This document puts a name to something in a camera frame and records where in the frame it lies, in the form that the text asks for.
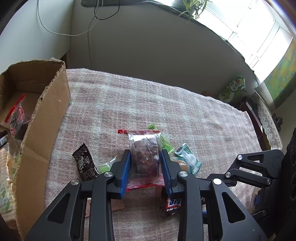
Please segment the green tablet candy wrapper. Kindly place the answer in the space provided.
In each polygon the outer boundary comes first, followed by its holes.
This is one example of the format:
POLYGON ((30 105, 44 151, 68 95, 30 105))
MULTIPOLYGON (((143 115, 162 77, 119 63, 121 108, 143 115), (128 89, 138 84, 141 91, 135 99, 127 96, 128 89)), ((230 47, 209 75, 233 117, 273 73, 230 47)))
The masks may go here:
MULTIPOLYGON (((150 124, 147 126, 148 130, 155 130, 158 131, 158 128, 156 127, 156 125, 154 123, 150 124)), ((162 149, 166 149, 166 151, 168 152, 168 154, 171 156, 173 154, 173 152, 175 151, 175 149, 173 148, 173 146, 171 145, 171 143, 169 141, 166 140, 166 138, 164 136, 161 136, 161 145, 162 145, 162 149)))

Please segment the clear red-edged snack bag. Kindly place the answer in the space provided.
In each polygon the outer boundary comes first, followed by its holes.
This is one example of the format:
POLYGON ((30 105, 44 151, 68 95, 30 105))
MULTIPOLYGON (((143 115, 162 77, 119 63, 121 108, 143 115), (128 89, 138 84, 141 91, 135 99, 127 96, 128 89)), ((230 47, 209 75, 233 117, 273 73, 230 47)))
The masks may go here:
POLYGON ((119 129, 118 133, 128 135, 131 151, 132 161, 127 190, 164 186, 160 158, 161 131, 119 129))

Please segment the Snickers bar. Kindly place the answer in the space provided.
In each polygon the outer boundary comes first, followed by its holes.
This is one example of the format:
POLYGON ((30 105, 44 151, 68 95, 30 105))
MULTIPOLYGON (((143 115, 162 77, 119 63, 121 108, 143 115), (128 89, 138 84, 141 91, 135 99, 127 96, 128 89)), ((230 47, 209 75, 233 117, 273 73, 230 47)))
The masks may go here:
POLYGON ((165 187, 162 187, 159 205, 161 218, 166 219, 176 214, 181 209, 181 206, 182 200, 170 198, 166 193, 165 187))

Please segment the nut mix red-edged bag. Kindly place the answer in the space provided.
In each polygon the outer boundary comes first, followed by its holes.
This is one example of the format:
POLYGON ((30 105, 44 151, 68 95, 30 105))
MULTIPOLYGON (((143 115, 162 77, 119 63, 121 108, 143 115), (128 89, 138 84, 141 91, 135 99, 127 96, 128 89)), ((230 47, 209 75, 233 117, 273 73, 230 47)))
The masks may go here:
POLYGON ((31 119, 25 113, 22 103, 26 95, 22 94, 13 107, 8 112, 4 122, 9 124, 9 130, 12 137, 17 140, 23 140, 31 119))

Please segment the brown ball candy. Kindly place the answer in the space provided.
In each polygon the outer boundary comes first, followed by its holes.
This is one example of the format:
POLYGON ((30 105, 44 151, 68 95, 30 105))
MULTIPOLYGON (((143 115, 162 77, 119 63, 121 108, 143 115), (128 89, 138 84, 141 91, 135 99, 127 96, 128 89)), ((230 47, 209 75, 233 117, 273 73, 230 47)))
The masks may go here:
POLYGON ((190 173, 190 167, 189 165, 181 158, 179 157, 171 157, 171 169, 173 169, 175 172, 177 171, 186 171, 190 173))

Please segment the light green soft candy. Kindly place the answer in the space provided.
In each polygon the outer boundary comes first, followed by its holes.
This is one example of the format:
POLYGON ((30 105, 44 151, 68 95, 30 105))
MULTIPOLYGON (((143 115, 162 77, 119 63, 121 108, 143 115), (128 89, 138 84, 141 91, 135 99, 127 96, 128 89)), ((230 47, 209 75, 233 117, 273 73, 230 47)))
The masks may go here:
POLYGON ((117 157, 114 156, 113 158, 111 158, 110 160, 108 160, 106 163, 96 166, 96 171, 98 172, 98 174, 102 174, 104 172, 110 171, 112 165, 116 162, 117 157))

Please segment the teal mint candy wrapper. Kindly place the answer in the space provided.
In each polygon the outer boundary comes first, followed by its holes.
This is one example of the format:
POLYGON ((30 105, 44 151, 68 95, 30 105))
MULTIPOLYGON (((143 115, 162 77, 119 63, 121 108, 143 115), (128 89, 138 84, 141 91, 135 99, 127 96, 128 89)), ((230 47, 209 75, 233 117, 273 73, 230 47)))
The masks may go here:
POLYGON ((175 155, 181 158, 189 165, 190 172, 195 175, 198 173, 202 166, 202 162, 200 162, 196 156, 192 153, 189 146, 184 143, 182 144, 176 151, 175 155))

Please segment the black candy wrapper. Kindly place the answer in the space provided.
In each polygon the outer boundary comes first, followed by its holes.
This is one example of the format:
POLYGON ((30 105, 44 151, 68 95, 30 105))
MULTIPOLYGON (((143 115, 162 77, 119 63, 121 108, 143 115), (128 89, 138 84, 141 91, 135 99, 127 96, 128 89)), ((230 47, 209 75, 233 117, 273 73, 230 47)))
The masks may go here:
POLYGON ((90 181, 99 176, 92 156, 88 147, 83 143, 74 153, 72 157, 76 161, 78 173, 82 181, 90 181))

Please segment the green chips bag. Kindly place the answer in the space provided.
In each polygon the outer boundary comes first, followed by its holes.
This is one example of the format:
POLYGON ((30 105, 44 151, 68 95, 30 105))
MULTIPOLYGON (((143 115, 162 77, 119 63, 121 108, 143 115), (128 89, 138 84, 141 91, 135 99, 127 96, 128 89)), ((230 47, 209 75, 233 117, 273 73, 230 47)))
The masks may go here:
POLYGON ((238 75, 230 81, 230 83, 219 94, 219 99, 222 102, 234 105, 241 101, 247 95, 245 79, 243 76, 238 75))

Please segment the wrapped bread loaf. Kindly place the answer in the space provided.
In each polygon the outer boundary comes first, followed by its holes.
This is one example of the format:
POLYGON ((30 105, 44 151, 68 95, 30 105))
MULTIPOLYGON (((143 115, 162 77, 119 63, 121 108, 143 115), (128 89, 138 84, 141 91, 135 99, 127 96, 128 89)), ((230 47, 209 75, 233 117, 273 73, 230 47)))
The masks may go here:
POLYGON ((1 148, 1 216, 4 220, 15 218, 16 174, 20 153, 9 144, 1 148))

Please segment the brown cardboard box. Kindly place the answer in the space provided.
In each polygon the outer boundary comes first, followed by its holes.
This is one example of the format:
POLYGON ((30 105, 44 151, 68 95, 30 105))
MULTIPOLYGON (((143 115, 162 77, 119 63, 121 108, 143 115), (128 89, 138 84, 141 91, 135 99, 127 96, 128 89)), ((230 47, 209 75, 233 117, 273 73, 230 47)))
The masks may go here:
POLYGON ((1 128, 21 97, 29 124, 20 144, 15 180, 15 224, 21 240, 44 211, 49 159, 61 121, 71 100, 62 60, 31 60, 11 65, 1 73, 1 128))

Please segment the potted spider plant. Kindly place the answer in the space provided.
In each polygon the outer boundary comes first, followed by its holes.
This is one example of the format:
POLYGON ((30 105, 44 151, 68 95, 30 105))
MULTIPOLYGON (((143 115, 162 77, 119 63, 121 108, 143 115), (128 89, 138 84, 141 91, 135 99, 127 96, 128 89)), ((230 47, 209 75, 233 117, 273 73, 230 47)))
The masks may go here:
POLYGON ((213 3, 213 1, 208 0, 182 0, 182 5, 185 7, 184 11, 180 11, 178 18, 186 15, 188 21, 191 19, 197 20, 200 15, 205 11, 208 3, 213 3))

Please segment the wall map poster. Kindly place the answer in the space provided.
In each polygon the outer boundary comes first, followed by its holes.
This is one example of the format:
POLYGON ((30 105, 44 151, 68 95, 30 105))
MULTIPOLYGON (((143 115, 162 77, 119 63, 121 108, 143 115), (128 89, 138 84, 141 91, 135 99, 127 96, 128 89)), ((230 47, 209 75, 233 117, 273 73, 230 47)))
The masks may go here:
POLYGON ((267 78, 255 88, 270 111, 279 108, 295 90, 295 40, 267 78))

